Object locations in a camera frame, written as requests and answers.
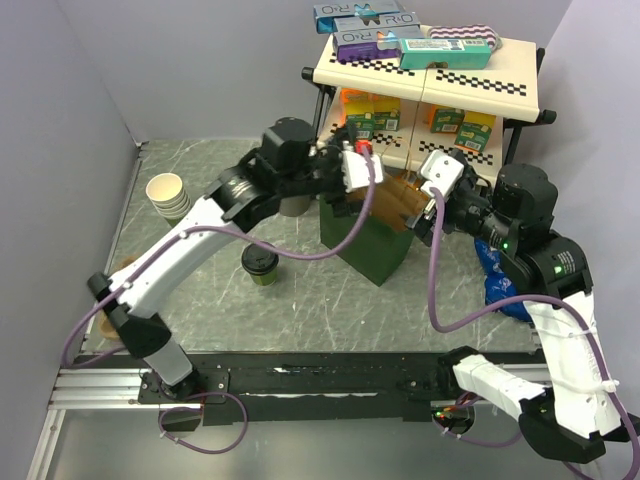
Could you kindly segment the blue R.O toothpaste box top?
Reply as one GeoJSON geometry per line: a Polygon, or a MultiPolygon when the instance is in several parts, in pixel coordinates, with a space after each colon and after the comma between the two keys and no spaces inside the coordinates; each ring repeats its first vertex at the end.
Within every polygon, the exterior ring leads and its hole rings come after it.
{"type": "Polygon", "coordinates": [[[319,34],[335,32],[337,19],[351,17],[368,19],[383,14],[402,12],[404,12],[404,7],[397,1],[352,1],[313,6],[315,29],[319,34]]]}

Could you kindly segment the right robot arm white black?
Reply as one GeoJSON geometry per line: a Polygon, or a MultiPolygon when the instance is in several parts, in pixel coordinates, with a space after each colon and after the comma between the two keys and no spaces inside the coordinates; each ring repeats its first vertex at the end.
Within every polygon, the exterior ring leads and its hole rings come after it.
{"type": "Polygon", "coordinates": [[[601,350],[586,255],[552,227],[558,191],[547,174],[506,165],[483,197],[474,169],[442,151],[432,152],[418,173],[427,203],[410,228],[432,250],[444,231],[459,230],[499,253],[550,375],[550,385],[541,386],[461,347],[440,358],[438,390],[448,398],[470,392],[489,401],[518,422],[529,446],[546,459],[587,464],[610,442],[637,445],[639,420],[622,406],[601,350]]]}

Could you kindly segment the purple white wavy pouch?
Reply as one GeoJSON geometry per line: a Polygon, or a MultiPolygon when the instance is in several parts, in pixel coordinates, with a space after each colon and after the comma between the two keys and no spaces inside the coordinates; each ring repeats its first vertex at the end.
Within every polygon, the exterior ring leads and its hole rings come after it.
{"type": "Polygon", "coordinates": [[[428,28],[426,36],[432,39],[484,39],[492,52],[503,46],[502,39],[497,32],[484,24],[431,26],[428,28]]]}

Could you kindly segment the orange green crayon box right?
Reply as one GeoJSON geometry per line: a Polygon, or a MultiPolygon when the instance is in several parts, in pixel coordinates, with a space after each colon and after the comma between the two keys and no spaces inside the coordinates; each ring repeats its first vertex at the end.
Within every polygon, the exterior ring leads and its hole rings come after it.
{"type": "Polygon", "coordinates": [[[457,134],[463,123],[463,109],[431,104],[427,124],[431,133],[457,134]]]}

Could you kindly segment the blue Doritos chip bag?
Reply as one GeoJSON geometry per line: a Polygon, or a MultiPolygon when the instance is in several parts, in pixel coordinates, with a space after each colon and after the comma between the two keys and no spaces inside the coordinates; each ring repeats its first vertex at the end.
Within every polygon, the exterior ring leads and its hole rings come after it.
{"type": "MultiPolygon", "coordinates": [[[[515,286],[500,266],[500,251],[480,239],[474,240],[474,248],[485,275],[485,303],[489,305],[516,296],[515,286]]],[[[522,302],[502,306],[499,311],[520,322],[533,323],[522,302]]]]}

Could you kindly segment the green paper coffee cup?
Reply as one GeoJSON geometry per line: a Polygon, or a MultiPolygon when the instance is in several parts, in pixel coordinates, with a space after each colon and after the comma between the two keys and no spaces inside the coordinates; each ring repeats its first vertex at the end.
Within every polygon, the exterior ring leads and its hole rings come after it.
{"type": "Polygon", "coordinates": [[[252,281],[258,286],[269,286],[277,281],[278,270],[276,265],[258,266],[247,270],[252,281]]]}

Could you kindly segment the yellow green box far right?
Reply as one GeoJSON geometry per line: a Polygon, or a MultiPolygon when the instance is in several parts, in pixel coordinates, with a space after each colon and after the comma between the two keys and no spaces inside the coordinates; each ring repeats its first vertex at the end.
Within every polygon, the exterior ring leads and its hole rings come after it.
{"type": "Polygon", "coordinates": [[[496,116],[466,111],[458,129],[454,146],[475,153],[483,153],[491,137],[496,116]]]}

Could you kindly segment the purple R.O toothpaste box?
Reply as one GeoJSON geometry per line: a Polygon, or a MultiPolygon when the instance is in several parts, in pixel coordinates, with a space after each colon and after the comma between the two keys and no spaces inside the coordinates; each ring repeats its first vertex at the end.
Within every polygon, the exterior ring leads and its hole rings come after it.
{"type": "Polygon", "coordinates": [[[393,58],[401,39],[423,39],[419,26],[372,28],[336,32],[333,50],[339,62],[393,58]]]}

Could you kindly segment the grey R.O toothpaste box middle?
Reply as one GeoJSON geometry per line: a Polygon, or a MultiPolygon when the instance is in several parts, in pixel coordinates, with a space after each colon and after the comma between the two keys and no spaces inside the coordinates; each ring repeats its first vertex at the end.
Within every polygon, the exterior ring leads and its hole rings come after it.
{"type": "Polygon", "coordinates": [[[343,17],[334,20],[334,31],[359,31],[366,29],[388,29],[404,26],[419,26],[418,17],[412,12],[396,12],[370,17],[343,17]]]}

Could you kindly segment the green paper gift bag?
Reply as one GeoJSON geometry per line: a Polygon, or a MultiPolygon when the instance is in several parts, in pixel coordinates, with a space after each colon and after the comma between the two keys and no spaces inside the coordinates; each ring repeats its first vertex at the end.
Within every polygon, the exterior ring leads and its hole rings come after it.
{"type": "Polygon", "coordinates": [[[353,269],[380,287],[405,260],[414,235],[405,226],[406,218],[426,205],[419,191],[416,165],[407,159],[397,173],[387,173],[376,187],[368,219],[356,238],[338,256],[353,269]]]}

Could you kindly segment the yellow green crayon box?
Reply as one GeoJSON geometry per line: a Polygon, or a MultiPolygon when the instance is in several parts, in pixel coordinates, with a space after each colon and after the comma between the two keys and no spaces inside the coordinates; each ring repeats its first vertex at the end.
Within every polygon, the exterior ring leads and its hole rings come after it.
{"type": "Polygon", "coordinates": [[[401,100],[396,97],[374,95],[375,131],[397,131],[401,118],[401,100]]]}

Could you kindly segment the orange yellow crayon box left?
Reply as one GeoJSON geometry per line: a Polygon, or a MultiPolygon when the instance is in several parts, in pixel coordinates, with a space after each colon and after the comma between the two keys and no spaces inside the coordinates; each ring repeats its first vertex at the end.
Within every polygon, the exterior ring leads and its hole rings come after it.
{"type": "Polygon", "coordinates": [[[342,117],[355,129],[357,139],[371,140],[375,130],[374,103],[368,92],[343,88],[340,92],[342,117]]]}

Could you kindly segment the black plastic cup lid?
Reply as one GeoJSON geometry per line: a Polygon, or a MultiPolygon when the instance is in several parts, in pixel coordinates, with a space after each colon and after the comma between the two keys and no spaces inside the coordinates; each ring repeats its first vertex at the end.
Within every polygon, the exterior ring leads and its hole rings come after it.
{"type": "Polygon", "coordinates": [[[241,265],[250,275],[267,275],[277,268],[279,256],[257,244],[246,246],[241,255],[241,265]]]}

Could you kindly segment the grey straw holder cup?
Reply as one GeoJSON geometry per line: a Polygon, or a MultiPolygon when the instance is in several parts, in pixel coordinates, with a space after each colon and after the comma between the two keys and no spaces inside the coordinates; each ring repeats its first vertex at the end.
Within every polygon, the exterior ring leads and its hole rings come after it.
{"type": "Polygon", "coordinates": [[[282,199],[279,214],[284,217],[295,218],[305,214],[311,205],[311,197],[308,195],[282,199]]]}

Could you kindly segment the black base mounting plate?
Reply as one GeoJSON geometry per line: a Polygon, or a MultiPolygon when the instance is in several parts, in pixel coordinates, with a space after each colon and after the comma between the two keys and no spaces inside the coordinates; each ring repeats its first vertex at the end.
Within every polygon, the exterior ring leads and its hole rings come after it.
{"type": "Polygon", "coordinates": [[[429,422],[459,398],[449,357],[400,352],[194,354],[197,379],[178,394],[145,373],[142,405],[185,405],[207,426],[252,422],[399,418],[429,422]]]}

